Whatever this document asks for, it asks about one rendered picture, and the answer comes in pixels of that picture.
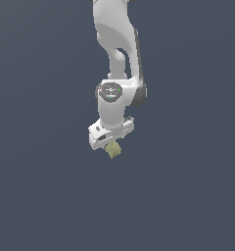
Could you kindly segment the small olive green object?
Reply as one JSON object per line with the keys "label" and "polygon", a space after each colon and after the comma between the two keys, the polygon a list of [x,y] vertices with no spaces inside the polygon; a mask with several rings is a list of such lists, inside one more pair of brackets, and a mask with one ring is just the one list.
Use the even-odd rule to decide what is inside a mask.
{"label": "small olive green object", "polygon": [[121,148],[119,144],[114,140],[106,146],[105,151],[109,154],[110,158],[113,159],[115,156],[121,153]]}

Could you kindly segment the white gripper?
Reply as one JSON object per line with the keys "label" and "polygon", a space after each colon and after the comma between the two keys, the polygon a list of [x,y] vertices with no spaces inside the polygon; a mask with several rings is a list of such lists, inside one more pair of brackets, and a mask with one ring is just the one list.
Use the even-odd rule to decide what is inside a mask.
{"label": "white gripper", "polygon": [[124,119],[123,124],[116,129],[108,129],[101,125],[100,121],[89,128],[89,144],[93,150],[105,148],[110,142],[124,139],[128,133],[134,130],[134,118],[129,116]]}

